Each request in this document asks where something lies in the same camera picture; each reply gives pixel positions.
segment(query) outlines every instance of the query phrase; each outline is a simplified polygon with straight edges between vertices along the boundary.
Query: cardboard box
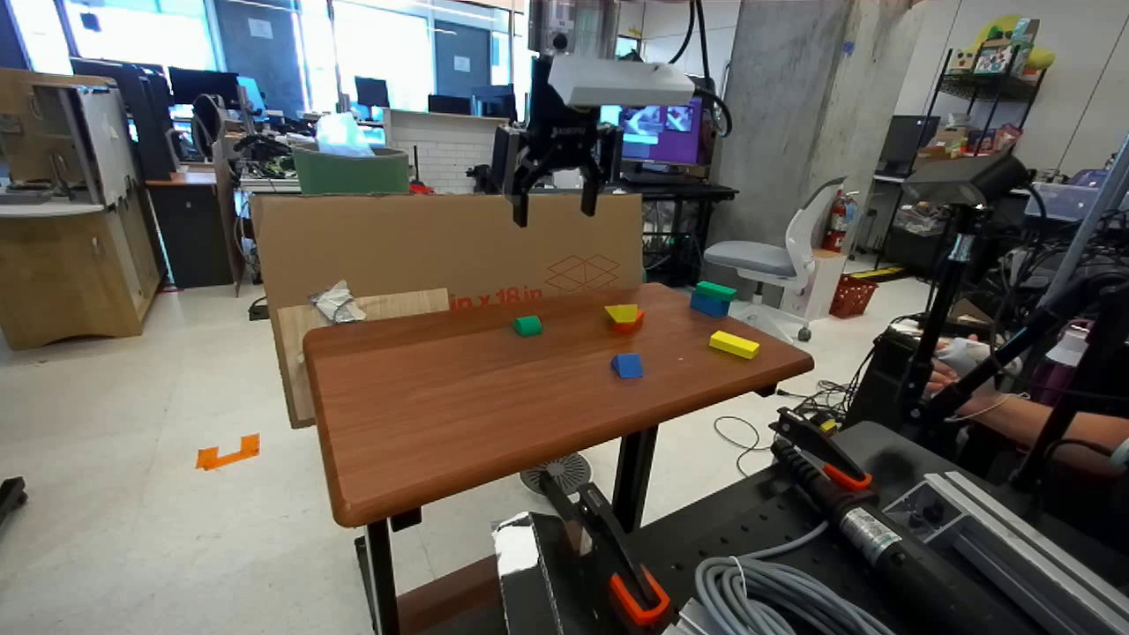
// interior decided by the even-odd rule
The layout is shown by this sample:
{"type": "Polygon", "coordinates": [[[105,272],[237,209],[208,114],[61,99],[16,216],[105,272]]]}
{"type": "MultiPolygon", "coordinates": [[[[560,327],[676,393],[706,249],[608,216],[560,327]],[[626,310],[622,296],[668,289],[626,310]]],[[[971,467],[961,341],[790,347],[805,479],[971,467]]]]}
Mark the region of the cardboard box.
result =
{"type": "Polygon", "coordinates": [[[513,224],[503,198],[256,196],[254,233],[294,426],[312,425],[308,378],[294,368],[312,321],[283,324],[283,310],[308,307],[337,280],[353,296],[449,289],[451,310],[523,307],[643,283],[636,196],[601,198],[597,216],[581,216],[574,196],[531,198],[527,230],[513,224]]]}

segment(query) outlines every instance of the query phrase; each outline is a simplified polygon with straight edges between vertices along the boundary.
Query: wooden table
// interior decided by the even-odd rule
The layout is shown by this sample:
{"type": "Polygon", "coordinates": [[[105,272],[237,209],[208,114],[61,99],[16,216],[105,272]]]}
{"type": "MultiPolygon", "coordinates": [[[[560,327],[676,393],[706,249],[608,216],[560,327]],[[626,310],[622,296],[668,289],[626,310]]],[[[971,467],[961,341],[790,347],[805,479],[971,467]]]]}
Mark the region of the wooden table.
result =
{"type": "Polygon", "coordinates": [[[361,567],[373,628],[400,632],[389,523],[622,437],[615,512],[630,533],[657,425],[813,372],[807,353],[736,321],[697,319],[668,287],[527,310],[454,310],[308,334],[333,514],[337,526],[368,526],[361,567]],[[608,299],[646,310],[636,339],[608,334],[608,299]],[[527,310],[543,319],[540,339],[513,331],[513,319],[527,310]],[[711,353],[706,339],[716,327],[757,339],[757,360],[711,353]],[[643,380],[610,376],[622,351],[643,353],[643,380]]]}

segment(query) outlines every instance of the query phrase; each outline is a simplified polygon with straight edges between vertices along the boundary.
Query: gray cable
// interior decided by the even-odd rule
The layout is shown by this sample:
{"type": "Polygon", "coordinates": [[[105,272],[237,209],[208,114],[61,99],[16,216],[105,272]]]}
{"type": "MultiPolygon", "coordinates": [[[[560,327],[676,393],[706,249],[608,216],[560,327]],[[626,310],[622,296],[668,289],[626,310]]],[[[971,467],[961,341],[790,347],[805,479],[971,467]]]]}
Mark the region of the gray cable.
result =
{"type": "Polygon", "coordinates": [[[827,523],[768,552],[740,559],[706,559],[694,567],[694,590],[708,620],[728,635],[795,635],[790,620],[833,635],[888,635],[888,628],[878,618],[847,603],[820,578],[790,566],[764,561],[800,552],[821,533],[827,523]]]}

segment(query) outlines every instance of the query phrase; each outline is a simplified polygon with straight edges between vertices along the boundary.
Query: box on shelf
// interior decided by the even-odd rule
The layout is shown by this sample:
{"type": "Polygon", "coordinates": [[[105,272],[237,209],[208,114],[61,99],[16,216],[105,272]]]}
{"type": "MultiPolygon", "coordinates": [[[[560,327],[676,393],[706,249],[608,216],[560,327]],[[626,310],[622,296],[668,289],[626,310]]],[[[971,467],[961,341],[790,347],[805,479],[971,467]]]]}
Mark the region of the box on shelf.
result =
{"type": "Polygon", "coordinates": [[[294,150],[302,196],[403,196],[410,187],[410,154],[381,150],[377,154],[321,154],[294,150]]]}

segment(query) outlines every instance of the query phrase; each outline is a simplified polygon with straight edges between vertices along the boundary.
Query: cable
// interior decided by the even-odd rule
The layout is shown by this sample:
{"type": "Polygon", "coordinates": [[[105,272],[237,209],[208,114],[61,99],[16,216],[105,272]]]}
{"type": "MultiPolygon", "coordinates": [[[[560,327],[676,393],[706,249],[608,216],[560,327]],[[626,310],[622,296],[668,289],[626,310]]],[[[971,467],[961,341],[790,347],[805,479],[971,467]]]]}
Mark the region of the cable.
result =
{"type": "Polygon", "coordinates": [[[743,416],[716,416],[708,426],[711,426],[711,434],[716,434],[718,443],[728,443],[728,446],[736,448],[734,468],[749,479],[750,474],[743,468],[743,460],[756,457],[756,451],[768,451],[768,448],[761,446],[761,430],[757,430],[750,420],[743,420],[743,416]],[[749,446],[736,443],[734,434],[722,430],[722,425],[740,425],[740,426],[750,434],[750,443],[749,443],[749,446]]]}
{"type": "Polygon", "coordinates": [[[1028,259],[1028,266],[1020,267],[1020,283],[1029,274],[1035,263],[1040,259],[1040,252],[1045,252],[1045,243],[1048,243],[1048,230],[1051,230],[1051,211],[1048,211],[1045,196],[1035,191],[1035,187],[1028,187],[1028,196],[1029,196],[1029,200],[1035,200],[1035,209],[1038,209],[1040,227],[1038,227],[1038,241],[1029,243],[1029,259],[1028,259]]]}
{"type": "Polygon", "coordinates": [[[708,75],[708,36],[706,36],[706,4],[694,0],[694,12],[697,12],[701,79],[706,79],[706,85],[711,87],[711,75],[708,75]]]}
{"type": "Polygon", "coordinates": [[[694,567],[694,593],[728,635],[790,635],[790,632],[865,632],[865,635],[884,635],[888,628],[862,612],[856,603],[847,603],[838,593],[821,585],[820,578],[776,566],[764,559],[780,559],[790,552],[807,546],[827,533],[827,523],[813,533],[756,552],[743,559],[706,559],[694,567]]]}
{"type": "Polygon", "coordinates": [[[676,64],[681,59],[681,53],[693,45],[693,36],[694,36],[694,22],[697,22],[697,0],[689,0],[689,18],[686,18],[686,36],[681,36],[681,45],[676,45],[676,53],[668,59],[668,64],[676,64]]]}

